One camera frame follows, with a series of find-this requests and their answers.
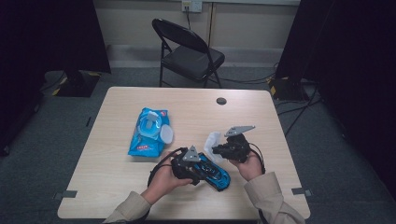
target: table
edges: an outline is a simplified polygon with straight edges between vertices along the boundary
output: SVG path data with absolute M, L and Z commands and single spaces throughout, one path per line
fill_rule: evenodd
M 217 104 L 219 97 L 227 104 Z M 305 196 L 291 191 L 301 183 L 268 91 L 113 87 L 67 188 L 77 195 L 63 198 L 60 218 L 106 218 L 131 190 L 147 187 L 149 171 L 160 159 L 127 155 L 144 107 L 168 110 L 175 135 L 164 150 L 194 145 L 204 152 L 211 132 L 225 134 L 233 126 L 255 125 L 244 136 L 262 151 L 267 171 L 276 172 L 285 201 L 304 218 L 310 216 Z M 205 181 L 175 189 L 151 208 L 148 219 L 259 219 L 243 189 L 245 179 L 229 162 L 220 166 L 232 179 L 226 190 L 217 192 Z

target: black chair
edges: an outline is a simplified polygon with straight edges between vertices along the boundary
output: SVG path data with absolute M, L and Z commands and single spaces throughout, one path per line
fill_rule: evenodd
M 209 77 L 214 74 L 221 87 L 216 70 L 224 63 L 223 53 L 211 49 L 206 42 L 195 32 L 163 19 L 154 19 L 152 27 L 162 41 L 160 87 L 163 83 L 163 68 L 167 68 L 183 77 L 195 82 L 204 82 L 204 88 Z M 166 40 L 177 43 L 179 46 L 172 50 Z

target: beige sleeve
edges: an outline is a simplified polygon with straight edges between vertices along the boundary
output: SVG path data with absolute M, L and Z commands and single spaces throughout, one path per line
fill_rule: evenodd
M 305 223 L 304 218 L 283 200 L 274 172 L 260 175 L 245 185 L 247 195 L 270 224 Z
M 151 205 L 140 194 L 132 191 L 103 223 L 136 220 L 144 216 L 150 207 Z

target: monitor stand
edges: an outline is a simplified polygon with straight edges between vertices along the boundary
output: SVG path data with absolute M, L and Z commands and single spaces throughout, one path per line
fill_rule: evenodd
M 100 75 L 78 70 L 64 70 L 67 77 L 59 84 L 54 96 L 91 97 Z
M 308 101 L 309 97 L 300 82 L 288 78 L 276 78 L 268 81 L 270 92 L 276 100 Z

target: wall outlet box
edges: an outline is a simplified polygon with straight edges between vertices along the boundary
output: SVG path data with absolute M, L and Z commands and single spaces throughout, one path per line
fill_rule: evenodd
M 202 1 L 181 1 L 181 11 L 202 12 Z

